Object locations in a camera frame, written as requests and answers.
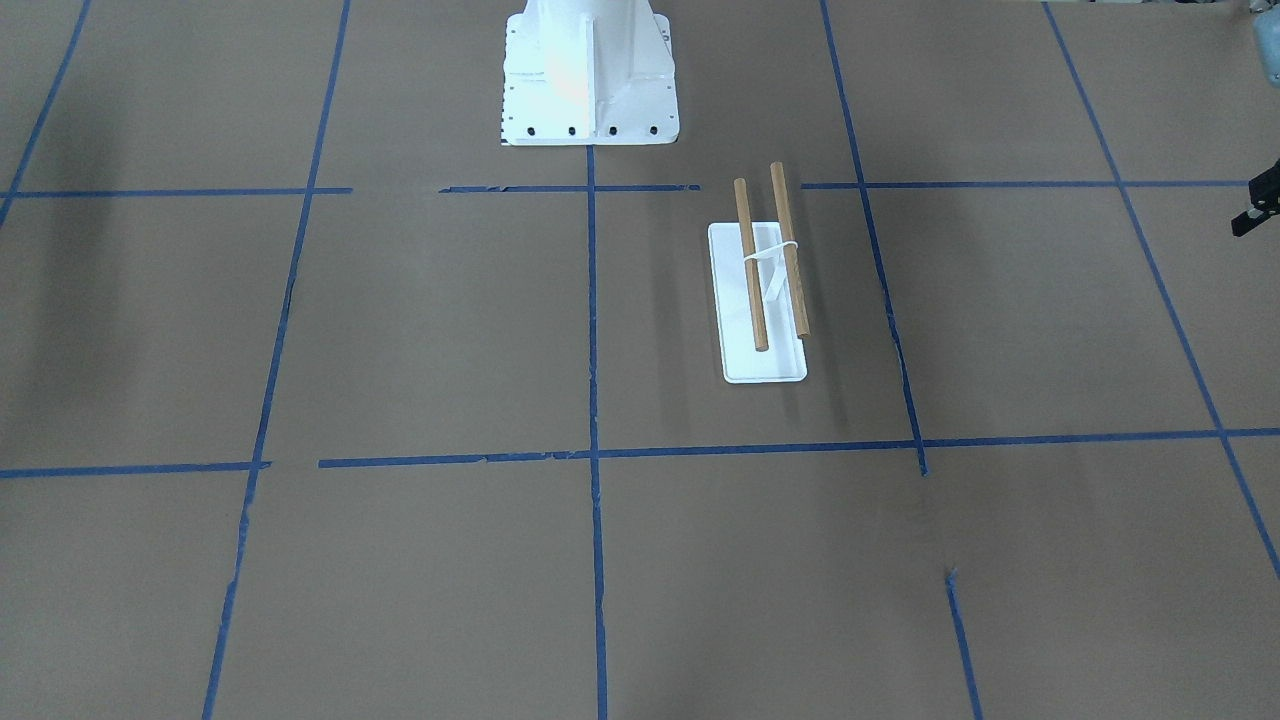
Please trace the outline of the wooden rack rod far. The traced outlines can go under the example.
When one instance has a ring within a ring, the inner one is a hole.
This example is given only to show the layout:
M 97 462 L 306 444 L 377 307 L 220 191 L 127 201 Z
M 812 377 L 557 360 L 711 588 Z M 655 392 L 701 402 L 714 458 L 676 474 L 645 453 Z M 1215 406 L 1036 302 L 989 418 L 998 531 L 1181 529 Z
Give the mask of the wooden rack rod far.
M 783 266 L 788 282 L 788 296 L 796 337 L 806 340 L 812 334 L 812 328 L 803 274 L 799 265 L 797 237 L 794 224 L 792 206 L 790 202 L 786 169 L 782 161 L 773 161 L 769 165 L 769 172 L 774 208 L 782 238 Z

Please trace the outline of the wooden rack rod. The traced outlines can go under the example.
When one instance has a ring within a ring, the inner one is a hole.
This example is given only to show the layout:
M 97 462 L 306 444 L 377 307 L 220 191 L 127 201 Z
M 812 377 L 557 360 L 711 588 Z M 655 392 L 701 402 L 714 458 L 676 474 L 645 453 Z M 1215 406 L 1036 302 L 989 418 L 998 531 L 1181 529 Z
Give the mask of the wooden rack rod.
M 739 220 L 740 243 L 742 251 L 742 264 L 748 288 L 748 306 L 750 311 L 753 347 L 756 352 L 765 352 L 771 348 L 767 333 L 765 307 L 759 275 L 759 261 L 756 258 L 755 234 L 751 215 L 748 181 L 742 177 L 733 179 L 735 210 Z
M 773 161 L 769 165 L 769 172 L 774 208 L 782 238 L 783 266 L 788 282 L 788 296 L 796 337 L 806 340 L 812 334 L 812 328 L 803 274 L 799 265 L 797 237 L 794 224 L 792 206 L 790 202 L 786 169 L 782 161 Z

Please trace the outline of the white towel rack base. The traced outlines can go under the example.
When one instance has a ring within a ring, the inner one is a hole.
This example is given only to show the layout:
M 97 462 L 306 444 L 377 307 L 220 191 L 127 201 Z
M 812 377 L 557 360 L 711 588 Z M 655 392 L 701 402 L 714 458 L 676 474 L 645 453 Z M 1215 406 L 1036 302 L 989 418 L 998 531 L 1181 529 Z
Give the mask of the white towel rack base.
M 796 243 L 777 222 L 751 227 L 745 252 L 736 222 L 708 225 L 708 252 L 722 375 L 730 384 L 796 383 L 808 377 L 804 340 L 792 301 Z

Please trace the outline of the wooden rack rod near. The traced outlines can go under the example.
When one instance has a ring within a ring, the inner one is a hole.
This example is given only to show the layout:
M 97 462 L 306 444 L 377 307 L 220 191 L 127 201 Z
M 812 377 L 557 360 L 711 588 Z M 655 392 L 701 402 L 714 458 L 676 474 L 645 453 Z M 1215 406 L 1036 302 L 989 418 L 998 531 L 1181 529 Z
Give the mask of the wooden rack rod near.
M 753 347 L 756 352 L 765 352 L 771 348 L 767 333 L 765 307 L 759 275 L 759 261 L 756 258 L 755 234 L 751 215 L 748 181 L 742 177 L 733 179 L 735 210 L 739 220 L 740 243 L 742 251 L 742 264 L 748 288 L 748 306 L 750 311 Z

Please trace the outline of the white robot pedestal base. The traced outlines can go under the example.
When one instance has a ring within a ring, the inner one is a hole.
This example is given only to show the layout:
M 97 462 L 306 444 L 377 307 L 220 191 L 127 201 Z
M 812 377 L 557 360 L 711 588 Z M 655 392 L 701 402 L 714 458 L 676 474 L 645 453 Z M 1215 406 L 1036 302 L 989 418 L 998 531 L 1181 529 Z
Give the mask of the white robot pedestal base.
M 503 145 L 678 141 L 671 24 L 649 1 L 527 1 L 504 41 Z

